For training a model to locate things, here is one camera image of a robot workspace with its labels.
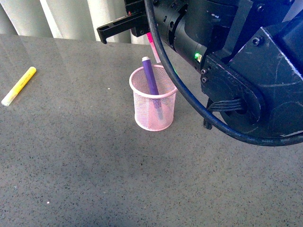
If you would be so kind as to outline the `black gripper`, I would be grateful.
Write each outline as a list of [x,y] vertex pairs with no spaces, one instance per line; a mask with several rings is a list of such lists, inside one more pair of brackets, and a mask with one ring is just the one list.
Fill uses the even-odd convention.
[[127,16],[99,26],[97,33],[102,43],[109,37],[130,30],[135,37],[148,34],[150,26],[146,15],[145,0],[124,0]]

